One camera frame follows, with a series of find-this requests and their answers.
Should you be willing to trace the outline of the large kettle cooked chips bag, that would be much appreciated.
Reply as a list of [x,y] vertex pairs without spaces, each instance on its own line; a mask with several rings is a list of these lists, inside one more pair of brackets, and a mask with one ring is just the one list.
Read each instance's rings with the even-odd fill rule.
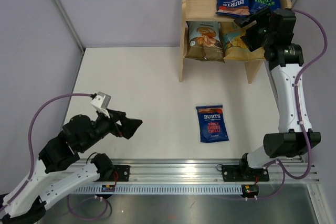
[[241,37],[246,35],[246,28],[238,27],[234,22],[220,22],[224,59],[237,61],[264,60],[264,49],[251,52]]

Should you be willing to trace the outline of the olive light-blue chips bag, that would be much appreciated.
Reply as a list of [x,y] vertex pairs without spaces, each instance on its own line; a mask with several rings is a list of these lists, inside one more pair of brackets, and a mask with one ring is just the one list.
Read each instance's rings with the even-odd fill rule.
[[186,58],[224,62],[219,22],[188,21]]

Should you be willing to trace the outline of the blue spicy sweet chilli bag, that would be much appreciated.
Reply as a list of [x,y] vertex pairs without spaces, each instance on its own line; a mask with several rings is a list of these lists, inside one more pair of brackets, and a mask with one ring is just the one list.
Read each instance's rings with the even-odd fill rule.
[[201,143],[229,141],[222,105],[197,106],[196,110]]

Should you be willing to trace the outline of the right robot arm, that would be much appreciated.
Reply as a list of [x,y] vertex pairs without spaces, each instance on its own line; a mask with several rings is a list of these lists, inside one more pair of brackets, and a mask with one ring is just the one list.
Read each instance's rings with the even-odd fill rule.
[[[250,51],[264,49],[276,90],[279,126],[277,133],[266,134],[263,145],[244,154],[237,165],[219,165],[225,182],[267,182],[267,168],[272,164],[296,180],[307,177],[311,170],[312,148],[321,142],[321,134],[313,130],[307,114],[302,74],[310,64],[304,63],[301,46],[292,43],[296,20],[292,9],[271,11],[268,7],[234,20],[240,28],[247,28],[242,40]],[[290,174],[280,161],[304,154],[308,164],[302,175]]]

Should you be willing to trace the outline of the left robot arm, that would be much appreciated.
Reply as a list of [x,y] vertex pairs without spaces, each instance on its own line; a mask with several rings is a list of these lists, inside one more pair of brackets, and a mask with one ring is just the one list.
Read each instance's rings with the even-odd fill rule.
[[115,110],[108,110],[108,115],[98,113],[94,121],[86,115],[72,117],[38,154],[33,173],[21,183],[24,189],[16,187],[13,192],[2,195],[2,223],[36,223],[55,203],[86,183],[116,179],[118,174],[111,159],[99,153],[68,177],[53,181],[79,161],[81,153],[107,135],[128,140],[142,123],[140,119],[130,119],[125,112]]

